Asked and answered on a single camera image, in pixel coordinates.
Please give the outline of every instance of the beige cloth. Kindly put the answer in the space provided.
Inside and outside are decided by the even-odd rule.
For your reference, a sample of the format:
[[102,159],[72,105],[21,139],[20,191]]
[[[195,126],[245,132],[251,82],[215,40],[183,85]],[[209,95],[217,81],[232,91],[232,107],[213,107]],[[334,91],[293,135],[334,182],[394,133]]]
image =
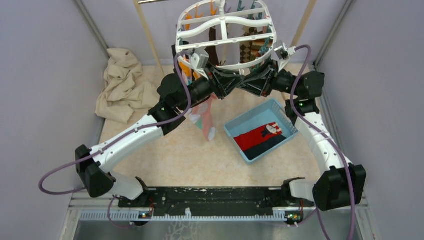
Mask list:
[[104,71],[105,87],[97,99],[97,116],[126,124],[134,109],[152,108],[159,102],[156,87],[142,80],[142,64],[127,49],[110,48]]

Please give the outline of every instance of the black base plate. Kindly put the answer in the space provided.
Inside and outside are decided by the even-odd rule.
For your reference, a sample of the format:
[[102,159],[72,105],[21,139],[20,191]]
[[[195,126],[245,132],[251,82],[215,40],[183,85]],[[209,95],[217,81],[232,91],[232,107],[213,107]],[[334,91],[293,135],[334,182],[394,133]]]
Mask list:
[[[119,207],[149,208],[153,203],[157,217],[185,216],[187,208],[194,217],[230,217],[272,216],[274,207],[301,206],[300,199],[290,204],[283,199],[281,187],[150,187],[147,199],[122,198]],[[303,204],[314,205],[307,200]]]

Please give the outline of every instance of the clothespin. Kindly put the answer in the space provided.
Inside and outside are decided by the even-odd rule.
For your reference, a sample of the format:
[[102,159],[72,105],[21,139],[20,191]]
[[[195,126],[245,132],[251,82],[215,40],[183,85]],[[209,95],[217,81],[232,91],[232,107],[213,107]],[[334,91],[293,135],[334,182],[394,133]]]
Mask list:
[[237,7],[237,12],[243,11],[245,9],[245,7],[243,6],[243,1],[242,0],[238,0],[238,7]]
[[[183,31],[184,31],[184,25],[182,25],[181,28],[178,29],[178,32],[183,32]],[[184,44],[183,39],[181,37],[178,37],[178,40],[179,40],[180,45]]]
[[269,34],[269,33],[271,32],[270,27],[272,27],[272,25],[271,25],[271,24],[268,24],[268,26],[264,26],[264,27],[263,27],[262,32],[263,32],[264,34]]
[[[192,18],[193,17],[188,12],[185,13],[185,20],[190,20]],[[189,30],[189,29],[190,29],[190,24],[186,24],[185,25],[185,30]]]
[[192,70],[188,66],[186,66],[182,61],[180,61],[178,64],[182,69],[182,73],[186,77],[187,85],[190,85],[192,83]]
[[262,12],[258,13],[256,20],[261,20],[262,19]]
[[270,44],[270,38],[269,37],[265,40],[265,42],[263,43],[263,46],[260,47],[260,49],[259,49],[260,56],[264,55],[267,52],[267,50],[269,49],[268,44]]
[[[256,6],[255,6],[256,1],[257,0],[253,0],[252,6],[250,7],[250,9],[255,9],[256,8]],[[253,14],[249,14],[249,16],[247,16],[247,19],[254,19]]]
[[200,75],[200,74],[199,74],[198,72],[196,72],[196,71],[193,73],[193,75],[194,75],[194,79],[195,79],[195,80],[199,79],[199,78],[202,76],[202,75]]
[[210,15],[215,16],[215,14],[217,14],[217,10],[218,8],[215,8],[214,10],[214,2],[210,0]]
[[230,12],[230,10],[231,10],[231,7],[229,7],[229,8],[227,9],[227,3],[225,3],[225,4],[224,4],[224,13],[225,13],[225,14],[227,14],[227,13],[229,13],[229,12]]
[[194,17],[197,19],[203,17],[203,13],[204,13],[202,12],[200,15],[198,15],[198,10],[199,10],[199,5],[196,5],[196,14],[194,15]]
[[[269,47],[268,47],[268,44],[270,44],[270,37],[268,37],[266,40],[265,40],[265,42],[263,43],[263,46],[262,47],[260,47],[260,49],[259,49],[259,51],[257,52],[257,54],[256,54],[256,57],[257,58],[260,58],[260,57],[262,57],[267,51],[268,51],[268,49],[270,49]],[[261,64],[257,64],[253,69],[254,70],[257,70],[259,67],[261,66]]]

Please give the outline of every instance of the wooden pole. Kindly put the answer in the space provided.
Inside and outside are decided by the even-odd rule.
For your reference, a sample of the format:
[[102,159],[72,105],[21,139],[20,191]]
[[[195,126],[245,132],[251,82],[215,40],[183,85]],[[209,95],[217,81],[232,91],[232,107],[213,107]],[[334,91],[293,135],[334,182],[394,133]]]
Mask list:
[[153,42],[152,34],[150,33],[149,25],[147,24],[142,6],[140,6],[138,0],[134,0],[134,6],[135,6],[135,9],[137,10],[138,17],[140,18],[140,22],[143,25],[144,33],[147,36],[147,40],[148,40],[148,43],[150,44],[151,52],[153,53],[154,59],[156,60],[156,64],[162,71],[163,76],[165,76],[164,68],[162,67],[161,61],[159,60],[158,52],[156,52],[155,43]]
[[305,30],[306,24],[308,24],[309,17],[311,16],[316,3],[317,3],[317,0],[309,0],[306,6],[305,12],[303,13],[302,20],[300,20],[299,26],[297,27],[296,34],[293,37],[293,41],[291,41],[290,47],[296,46],[299,40],[301,39],[302,34],[304,33],[304,30]]

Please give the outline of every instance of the blue plastic basket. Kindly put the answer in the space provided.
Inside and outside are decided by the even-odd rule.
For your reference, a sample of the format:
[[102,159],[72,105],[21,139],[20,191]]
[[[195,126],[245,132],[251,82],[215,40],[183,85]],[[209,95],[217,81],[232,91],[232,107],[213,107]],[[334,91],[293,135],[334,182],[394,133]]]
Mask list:
[[[249,160],[244,152],[240,149],[239,145],[234,140],[235,137],[240,136],[241,134],[245,134],[250,132],[260,126],[265,124],[278,123],[278,126],[282,129],[282,135],[286,137],[284,141],[280,142],[278,145],[269,149],[268,151],[262,153],[258,157]],[[224,129],[230,141],[234,144],[240,155],[246,161],[247,164],[252,164],[253,162],[265,157],[276,148],[281,145],[287,143],[291,139],[295,137],[298,133],[298,130],[293,126],[292,122],[290,122],[283,114],[283,106],[274,98],[258,105],[252,110],[243,113],[242,115],[236,117],[235,119],[227,122],[224,125]]]

